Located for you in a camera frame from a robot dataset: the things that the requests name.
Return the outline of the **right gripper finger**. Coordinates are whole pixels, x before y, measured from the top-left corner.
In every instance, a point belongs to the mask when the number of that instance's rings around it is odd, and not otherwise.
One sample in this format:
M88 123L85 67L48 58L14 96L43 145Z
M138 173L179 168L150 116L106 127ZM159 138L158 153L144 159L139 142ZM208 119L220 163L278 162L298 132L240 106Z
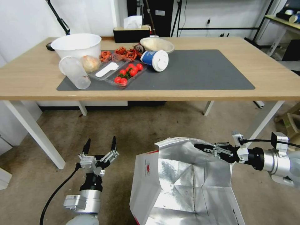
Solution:
M224 149L226 151L230 151L231 150L231 145L229 143L225 143L225 142L218 142L215 144L203 144L203 143L197 143L194 144L194 147L201 150L201 151L212 151L213 149L221 148Z
M224 150L224 149L212 149L212 150L211 149L205 149L204 152L211 153L214 156L220 155L221 153L229 155L230 157L233 156L233 153L231 151Z

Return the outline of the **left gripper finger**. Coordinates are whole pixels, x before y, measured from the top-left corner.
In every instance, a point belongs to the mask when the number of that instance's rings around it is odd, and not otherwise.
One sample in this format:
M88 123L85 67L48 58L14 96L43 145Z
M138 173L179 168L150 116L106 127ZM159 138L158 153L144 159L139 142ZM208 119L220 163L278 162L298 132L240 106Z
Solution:
M89 138L86 144L83 146L82 152L78 155L79 158L83 158L88 155L90 144L91 144L91 138Z
M112 139L112 144L111 144L111 151L108 152L104 157L100 159L100 162L107 163L110 162L112 163L119 155L119 152L117 151L117 141L116 141L116 136L113 136Z

